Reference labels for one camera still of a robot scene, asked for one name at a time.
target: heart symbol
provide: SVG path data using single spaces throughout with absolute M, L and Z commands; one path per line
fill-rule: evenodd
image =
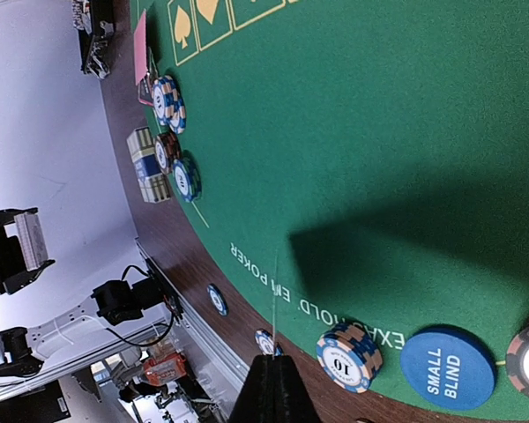
M 196 7 L 205 20 L 210 25 L 213 24 L 213 18 L 215 18 L 215 12 L 218 10 L 218 3 L 220 0 L 196 0 Z

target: green poker mat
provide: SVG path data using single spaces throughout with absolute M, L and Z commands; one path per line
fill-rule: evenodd
M 133 26 L 143 9 L 202 179 L 183 209 L 243 297 L 271 322 L 276 290 L 277 329 L 314 357 L 363 322 L 384 396 L 529 419 L 502 363 L 470 412 L 399 367 L 433 324 L 505 360 L 529 314 L 529 0 L 139 0 Z

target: floor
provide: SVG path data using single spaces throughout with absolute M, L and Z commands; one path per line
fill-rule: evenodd
M 221 273 L 190 227 L 177 200 L 173 198 L 162 204 L 146 204 L 139 192 L 126 145 L 131 131 L 145 126 L 143 107 L 137 102 L 134 86 L 129 10 L 129 0 L 115 0 L 116 36 L 108 57 L 112 74 L 102 82 L 101 87 L 115 156 L 139 240 L 192 307 L 237 355 L 250 364 L 259 353 L 254 341 L 255 330 L 270 330 L 270 325 Z M 218 315 L 208 300 L 206 287 L 210 283 L 215 284 L 227 298 L 230 313 L 226 318 Z M 327 379 L 315 358 L 302 352 L 281 334 L 279 342 L 285 353 L 294 358 L 324 423 L 354 423 L 358 418 L 367 418 L 374 423 L 475 421 L 427 412 L 375 392 L 354 395 L 334 384 L 332 389 L 327 389 Z

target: black cable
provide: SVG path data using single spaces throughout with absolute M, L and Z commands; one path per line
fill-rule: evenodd
M 136 271 L 138 271 L 139 273 L 141 273 L 143 276 L 145 276 L 146 278 L 149 277 L 149 274 L 144 271 L 143 269 L 141 269 L 139 266 L 136 266 L 135 264 L 130 264 L 129 266 L 127 266 L 125 268 L 125 270 L 123 271 L 123 274 L 122 274 L 122 280 L 125 280 L 125 277 L 127 276 L 127 273 L 128 271 L 130 271 L 131 269 L 135 269 Z
M 154 341 L 147 342 L 146 344 L 136 344 L 135 342 L 128 341 L 126 338 L 122 337 L 115 330 L 111 330 L 110 328 L 105 328 L 105 329 L 109 333 L 111 333 L 112 335 L 115 335 L 116 337 L 118 337 L 121 341 L 125 342 L 126 344 L 133 345 L 133 346 L 153 346 L 155 344 L 158 344 L 160 341 L 162 341 L 164 338 L 167 337 L 168 333 L 170 332 L 170 330 L 173 327 L 173 322 L 174 321 L 175 321 L 175 315 L 171 313 L 171 315 L 170 315 L 170 323 L 167 325 L 167 329 L 165 330 L 165 332 L 160 337 L 155 339 Z

